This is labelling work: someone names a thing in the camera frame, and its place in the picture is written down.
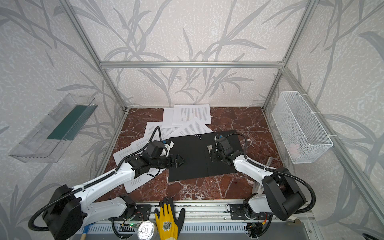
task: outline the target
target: white paper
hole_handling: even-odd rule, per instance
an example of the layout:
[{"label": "white paper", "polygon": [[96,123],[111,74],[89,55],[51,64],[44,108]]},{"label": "white paper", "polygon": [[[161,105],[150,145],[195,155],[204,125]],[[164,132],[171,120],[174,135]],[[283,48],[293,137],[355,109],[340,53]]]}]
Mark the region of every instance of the white paper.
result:
[{"label": "white paper", "polygon": [[171,133],[166,137],[179,137],[186,135],[194,135],[194,134],[203,134],[213,132],[209,127],[204,125],[198,118],[193,118],[189,122],[185,123],[183,126],[179,127],[176,131]]},{"label": "white paper", "polygon": [[[140,138],[140,139],[132,142],[129,147],[126,147],[126,148],[114,153],[113,158],[115,160],[116,165],[118,165],[119,162],[124,157],[126,157],[129,154],[134,153],[135,151],[144,147],[147,144],[148,140],[149,140],[149,138],[147,138],[147,139]],[[152,175],[156,175],[158,171],[159,171],[158,169],[151,168],[148,171],[148,173],[152,174]],[[144,174],[140,175],[139,177],[137,177],[131,181],[125,182],[124,183],[125,190],[127,191],[127,193],[131,193],[133,190],[135,190],[136,188],[140,187],[141,185],[147,183],[152,178],[154,178],[154,177],[147,175],[147,173],[144,173]]]},{"label": "white paper", "polygon": [[[172,132],[176,131],[179,127],[170,127],[170,128],[163,128],[162,127],[163,122],[147,122],[147,126],[145,128],[144,138],[148,139],[151,137],[153,130],[159,126],[161,131],[161,138],[164,140],[166,139],[166,136],[171,134]],[[153,136],[152,140],[159,140],[159,132],[156,131],[155,135]]]},{"label": "white paper", "polygon": [[172,124],[184,124],[195,117],[198,118],[203,124],[211,124],[209,104],[176,105],[173,111]]},{"label": "white paper", "polygon": [[163,112],[163,128],[181,127],[181,125],[173,125],[173,111],[174,108],[164,108]]}]

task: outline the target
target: black mat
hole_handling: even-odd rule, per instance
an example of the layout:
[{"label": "black mat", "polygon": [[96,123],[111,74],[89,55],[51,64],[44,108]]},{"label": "black mat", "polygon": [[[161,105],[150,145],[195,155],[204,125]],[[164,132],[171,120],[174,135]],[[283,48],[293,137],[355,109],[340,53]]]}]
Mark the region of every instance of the black mat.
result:
[{"label": "black mat", "polygon": [[[237,172],[234,166],[230,167],[221,161],[212,162],[207,148],[208,145],[212,145],[212,147],[215,148],[215,136],[217,134],[227,136],[235,132],[236,130],[230,130],[210,132],[199,136],[190,135],[169,138],[174,143],[169,153],[180,154],[180,156],[185,159],[185,163],[176,169],[169,169],[168,180],[173,182]],[[229,136],[228,141],[234,151],[242,150],[237,135]]]}]

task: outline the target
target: wall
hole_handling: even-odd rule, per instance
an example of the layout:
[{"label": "wall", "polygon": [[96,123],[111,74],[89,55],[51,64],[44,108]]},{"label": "wall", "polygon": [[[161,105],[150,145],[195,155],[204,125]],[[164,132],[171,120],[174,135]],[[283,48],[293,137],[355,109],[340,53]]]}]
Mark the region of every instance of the wall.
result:
[{"label": "wall", "polygon": [[[316,7],[288,68],[384,196],[384,1],[327,1]],[[286,80],[278,91],[292,90]],[[279,138],[270,117],[272,132]],[[286,155],[284,145],[278,141]],[[331,150],[312,164],[286,164],[317,193],[313,213],[325,239],[384,238],[384,229]]]},{"label": "wall", "polygon": [[[306,1],[71,0],[102,61],[281,61]],[[261,106],[275,69],[109,69],[128,106]]]},{"label": "wall", "polygon": [[[122,111],[57,1],[0,1],[0,49],[0,238],[53,239],[30,231],[27,221],[58,186],[103,170]],[[22,163],[8,156],[68,93],[94,96],[98,107],[61,159]]]}]

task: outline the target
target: yellow glove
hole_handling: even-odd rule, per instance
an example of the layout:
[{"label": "yellow glove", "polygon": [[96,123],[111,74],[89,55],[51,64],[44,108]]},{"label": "yellow glove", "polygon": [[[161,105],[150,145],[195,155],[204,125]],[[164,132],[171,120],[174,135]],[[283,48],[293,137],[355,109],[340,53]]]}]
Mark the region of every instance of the yellow glove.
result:
[{"label": "yellow glove", "polygon": [[173,200],[166,198],[160,201],[160,213],[155,209],[157,230],[161,240],[176,240],[184,224],[185,209],[181,209],[179,219],[175,218]]}]

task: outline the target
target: red marble tabletop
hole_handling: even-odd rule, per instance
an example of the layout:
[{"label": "red marble tabletop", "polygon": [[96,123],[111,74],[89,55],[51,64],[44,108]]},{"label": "red marble tabletop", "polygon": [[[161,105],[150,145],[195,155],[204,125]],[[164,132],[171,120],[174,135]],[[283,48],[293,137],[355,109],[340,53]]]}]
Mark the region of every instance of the red marble tabletop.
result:
[{"label": "red marble tabletop", "polygon": [[[249,137],[250,146],[247,155],[266,164],[273,157],[272,167],[282,167],[272,135],[268,129],[260,107],[211,108],[212,124],[207,125],[213,131],[235,129]],[[113,152],[117,152],[144,136],[147,122],[162,121],[163,109],[130,109],[122,127]],[[105,172],[116,167],[113,156],[109,159]],[[206,199],[245,199],[252,193],[254,180],[243,173],[224,174],[213,177],[168,182],[168,170],[163,171],[138,189],[129,193],[132,200],[159,201],[164,197],[174,200]],[[98,201],[112,199],[126,194],[123,185],[100,197]]]}]

